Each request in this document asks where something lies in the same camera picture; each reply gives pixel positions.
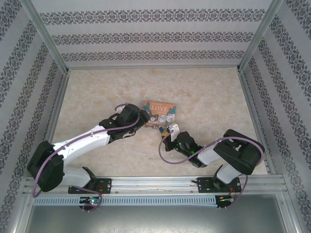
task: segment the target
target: perforated metal strip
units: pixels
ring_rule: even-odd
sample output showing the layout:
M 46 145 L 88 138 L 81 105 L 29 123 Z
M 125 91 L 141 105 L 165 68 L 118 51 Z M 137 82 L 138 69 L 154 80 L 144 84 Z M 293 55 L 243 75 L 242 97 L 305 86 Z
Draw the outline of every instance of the perforated metal strip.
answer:
M 79 197 L 41 197 L 35 199 L 34 206 L 68 206 L 79 205 Z M 146 206 L 146 205 L 200 205 L 217 206 L 214 195 L 176 196 L 176 197 L 103 197 L 101 205 L 107 206 Z

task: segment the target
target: book cover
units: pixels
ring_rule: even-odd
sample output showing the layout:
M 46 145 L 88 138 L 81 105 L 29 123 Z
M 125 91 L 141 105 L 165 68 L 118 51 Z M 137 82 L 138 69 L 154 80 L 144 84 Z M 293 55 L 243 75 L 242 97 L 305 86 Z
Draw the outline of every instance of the book cover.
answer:
M 155 101 L 145 101 L 143 109 L 150 115 L 150 120 L 145 127 L 158 129 L 160 126 L 167 128 L 175 121 L 176 105 Z

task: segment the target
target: cable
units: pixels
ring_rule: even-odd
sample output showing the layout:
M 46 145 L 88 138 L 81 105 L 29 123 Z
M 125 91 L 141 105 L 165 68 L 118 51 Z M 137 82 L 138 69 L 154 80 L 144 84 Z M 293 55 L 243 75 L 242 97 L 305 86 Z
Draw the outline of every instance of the cable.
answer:
M 243 185 L 243 188 L 241 189 L 241 192 L 238 194 L 237 198 L 235 198 L 235 200 L 231 203 L 231 205 L 228 206 L 228 208 L 231 208 L 232 205 L 239 200 L 241 194 L 243 193 L 243 191 L 244 191 L 244 189 L 245 189 L 245 187 L 247 185 L 247 181 L 248 181 L 248 175 L 245 175 L 245 183 Z
M 102 194 L 101 193 L 99 193 L 99 192 L 96 192 L 96 191 L 93 191 L 93 190 L 89 190 L 89 189 L 86 189 L 86 188 L 82 188 L 82 187 L 79 187 L 79 186 L 73 186 L 74 188 L 77 188 L 77 189 L 80 189 L 80 190 L 83 190 L 83 191 L 87 191 L 87 192 L 91 192 L 91 193 L 95 193 L 95 194 L 97 194 L 98 196 L 99 196 L 99 203 L 97 204 L 97 205 L 92 205 L 92 204 L 85 204 L 84 206 L 82 206 L 82 211 L 85 211 L 85 212 L 92 212 L 92 211 L 94 211 L 94 210 L 96 210 L 97 209 L 97 207 L 98 206 L 100 206 L 101 205 L 101 203 L 102 203 L 102 201 L 103 201 L 103 197 L 102 197 Z M 90 209 L 90 210 L 85 210 L 85 208 L 87 207 L 87 206 L 91 206 L 91 207 L 93 207 L 92 209 Z
M 204 151 L 206 148 L 209 148 L 210 146 L 214 145 L 215 143 L 219 143 L 223 140 L 228 140 L 228 139 L 235 139 L 235 140 L 241 140 L 241 141 L 245 141 L 245 142 L 248 142 L 252 145 L 254 145 L 259 151 L 260 151 L 260 160 L 259 162 L 257 163 L 260 164 L 263 159 L 264 159 L 264 152 L 263 150 L 261 149 L 261 147 L 256 143 L 256 142 L 253 142 L 252 140 L 249 140 L 247 138 L 243 138 L 243 137 L 235 137 L 235 136 L 229 136 L 229 137 L 222 137 L 222 138 L 219 138 L 219 139 L 216 139 L 215 141 L 209 143 L 207 146 L 204 146 L 202 149 L 198 150 L 196 153 L 194 153 L 193 155 L 187 157 L 186 159 L 182 160 L 182 161 L 179 161 L 179 162 L 171 162 L 171 161 L 168 161 L 166 159 L 163 158 L 162 154 L 161 154 L 161 145 L 162 143 L 165 141 L 165 139 L 170 136 L 171 134 L 173 133 L 173 130 L 170 131 L 170 133 L 168 135 L 166 135 L 164 138 L 162 138 L 160 144 L 159 144 L 159 148 L 158 148 L 158 151 L 159 151 L 159 156 L 160 158 L 167 164 L 173 164 L 173 165 L 176 165 L 176 164 L 182 164 L 186 161 L 188 161 L 189 159 L 191 159 L 192 157 L 198 155 L 199 153 L 201 153 L 202 151 Z
M 97 131 L 94 131 L 94 132 L 91 132 L 91 133 L 88 133 L 88 134 L 85 134 L 85 135 L 82 135 L 70 142 L 68 142 L 67 144 L 61 146 L 59 149 L 57 149 L 56 151 L 54 151 L 44 162 L 43 164 L 41 165 L 38 173 L 37 173 L 37 176 L 35 177 L 35 183 L 34 183 L 34 186 L 33 186 L 33 191 L 32 191 L 32 195 L 33 195 L 33 198 L 37 198 L 40 193 L 41 193 L 41 190 L 38 191 L 38 193 L 35 193 L 35 190 L 36 190 L 36 187 L 37 187 L 37 184 L 38 184 L 38 181 L 39 181 L 39 178 L 40 178 L 40 175 L 44 169 L 44 167 L 46 166 L 46 164 L 49 162 L 49 160 L 54 157 L 58 152 L 60 152 L 61 150 L 65 149 L 66 147 L 70 146 L 71 144 L 83 139 L 83 138 L 86 138 L 86 137 L 89 137 L 89 136 L 93 136 L 95 134 L 98 134 L 98 133 L 103 133 L 103 132 L 107 132 L 107 131 L 113 131 L 113 130 L 124 130 L 124 129 L 127 129 L 127 128 L 131 128 L 133 127 L 134 125 L 136 125 L 139 121 L 139 116 L 137 118 L 137 120 L 133 123 L 133 124 L 130 124 L 130 125 L 127 125 L 127 126 L 122 126 L 122 127 L 116 127 L 116 128 L 111 128 L 111 129 L 103 129 L 103 130 L 97 130 Z

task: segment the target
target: damask pattern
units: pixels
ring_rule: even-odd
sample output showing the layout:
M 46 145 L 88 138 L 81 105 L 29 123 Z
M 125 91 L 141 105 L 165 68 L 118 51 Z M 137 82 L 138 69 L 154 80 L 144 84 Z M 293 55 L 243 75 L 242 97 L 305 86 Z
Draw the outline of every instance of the damask pattern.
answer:
M 306 157 L 306 162 L 310 165 L 309 169 L 311 169 L 311 139 L 307 133 L 306 126 L 303 125 L 300 114 L 296 109 L 295 102 L 288 91 L 287 85 L 265 40 L 262 40 L 259 43 L 258 49 L 261 52 L 267 69 L 269 70 L 272 81 L 275 84 L 278 96 L 281 97 L 285 112 L 288 114 L 287 117 L 289 118 L 289 122 L 292 125 L 299 146 L 303 150 L 303 155 Z
M 22 150 L 20 151 L 20 155 L 18 157 L 18 161 L 14 169 L 14 174 L 9 184 L 9 189 L 7 190 L 7 195 L 4 198 L 4 205 L 1 206 L 0 232 L 5 232 L 5 228 L 7 227 L 9 218 L 12 214 L 14 202 L 17 198 L 17 191 L 19 189 L 20 182 L 24 174 L 24 170 L 26 168 L 26 164 L 28 162 L 30 152 L 32 151 L 33 143 L 35 141 L 35 136 L 37 134 L 37 131 L 38 131 L 41 119 L 42 119 L 42 115 L 44 113 L 45 105 L 48 100 L 57 69 L 58 69 L 58 66 L 56 62 L 53 61 L 52 66 L 49 70 L 49 74 L 47 75 L 45 84 L 43 86 L 42 92 L 40 94 L 40 98 L 37 103 L 37 107 L 35 109 L 32 121 L 28 128 L 25 142 L 22 146 Z
M 50 115 L 49 115 L 48 124 L 47 124 L 47 127 L 46 127 L 45 132 L 44 132 L 43 140 L 45 140 L 45 137 L 46 137 L 47 132 L 48 132 L 48 128 L 49 128 L 49 125 L 50 125 L 50 120 L 51 120 L 51 118 L 52 118 L 52 114 L 53 114 L 54 107 L 55 107 L 55 104 L 56 104 L 56 100 L 57 100 L 57 97 L 58 97 L 58 91 L 59 91 L 60 86 L 61 86 L 61 84 L 62 84 L 63 76 L 64 76 L 64 75 L 61 76 L 61 78 L 60 78 L 61 82 L 58 84 L 58 88 L 57 88 L 57 91 L 56 91 L 56 94 L 55 94 L 55 98 L 54 98 L 54 101 L 53 101 L 53 104 L 52 104 L 51 113 L 50 113 Z
M 103 33 L 54 35 L 56 45 L 165 43 L 165 42 L 249 42 L 253 33 L 243 32 L 173 32 L 173 33 Z
M 286 4 L 296 16 L 308 38 L 311 39 L 311 7 L 306 0 L 286 0 Z
M 19 0 L 7 0 L 0 10 L 0 41 L 8 31 L 11 23 L 21 10 L 21 3 Z
M 21 62 L 24 60 L 26 52 L 28 51 L 28 48 L 31 45 L 36 33 L 37 31 L 34 24 L 29 21 L 23 31 L 23 34 L 19 38 L 16 47 L 13 49 L 12 56 L 10 56 L 6 66 L 3 68 L 0 78 L 0 108 L 2 107 L 5 96 L 10 90 L 12 81 L 15 79 Z
M 46 25 L 84 23 L 243 21 L 259 22 L 264 9 L 167 9 L 41 13 Z
M 303 93 L 308 101 L 311 101 L 311 72 L 308 70 L 305 61 L 299 55 L 299 51 L 294 45 L 293 40 L 286 31 L 284 25 L 278 16 L 272 20 L 270 28 L 275 35 L 278 44 L 282 48 L 284 55 L 287 58 L 288 64 L 291 66 L 293 73 L 296 74 L 298 83 L 301 86 Z
M 285 164 L 285 169 L 288 172 L 288 176 L 290 177 L 290 182 L 293 185 L 293 191 L 294 191 L 296 199 L 298 200 L 298 205 L 300 205 L 300 211 L 301 211 L 302 215 L 304 216 L 304 220 L 307 223 L 307 229 L 309 231 L 311 231 L 310 200 L 308 200 L 308 194 L 304 190 L 304 188 L 305 188 L 304 185 L 302 185 L 302 180 L 301 180 L 301 177 L 299 176 L 297 166 L 293 162 L 292 153 L 288 147 L 288 144 L 287 144 L 286 138 L 284 136 L 283 130 L 280 127 L 280 122 L 276 116 L 274 106 L 273 106 L 272 101 L 269 97 L 268 91 L 265 87 L 261 73 L 259 71 L 259 68 L 256 64 L 254 57 L 252 57 L 250 59 L 248 66 L 250 67 L 252 74 L 253 74 L 253 77 L 255 79 L 257 89 L 260 93 L 260 98 L 262 100 L 263 106 L 266 110 L 266 114 L 267 114 L 268 119 L 270 121 L 270 126 L 272 128 L 274 137 L 276 139 L 277 146 L 279 147 L 279 152 L 280 152 L 281 157 L 283 159 L 283 162 Z M 247 82 L 248 88 L 250 90 L 249 82 L 247 79 L 246 79 L 246 82 Z
M 171 60 L 171 59 L 241 59 L 244 51 L 184 50 L 184 51 L 132 51 L 132 52 L 76 52 L 62 53 L 65 62 Z
M 28 102 L 30 100 L 36 81 L 39 77 L 39 74 L 41 72 L 41 69 L 44 65 L 48 53 L 49 50 L 43 43 L 40 47 L 40 50 L 37 54 L 34 64 L 28 74 L 22 92 L 20 93 L 20 96 L 16 103 L 16 107 L 14 108 L 13 113 L 11 115 L 12 118 L 9 120 L 8 125 L 6 126 L 6 131 L 3 133 L 3 138 L 0 141 L 1 142 L 0 174 L 2 174 L 2 169 L 5 166 L 5 160 L 7 159 L 7 156 L 10 153 L 12 144 L 15 140 L 17 131 L 19 129 L 19 124 L 21 123 L 21 120 L 24 117 L 24 113 L 28 106 Z

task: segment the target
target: enclosure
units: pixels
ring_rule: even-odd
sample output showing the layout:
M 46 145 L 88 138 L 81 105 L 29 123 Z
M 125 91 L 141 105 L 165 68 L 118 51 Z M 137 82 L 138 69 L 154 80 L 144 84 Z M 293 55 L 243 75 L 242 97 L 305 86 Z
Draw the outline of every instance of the enclosure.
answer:
M 310 9 L 309 0 L 1 0 L 0 232 L 310 232 Z M 235 207 L 218 211 L 217 194 L 192 182 L 224 160 L 165 164 L 151 128 L 71 163 L 111 178 L 98 211 L 83 213 L 65 186 L 32 198 L 26 166 L 40 142 L 145 100 L 174 103 L 199 145 L 234 129 L 264 146 Z

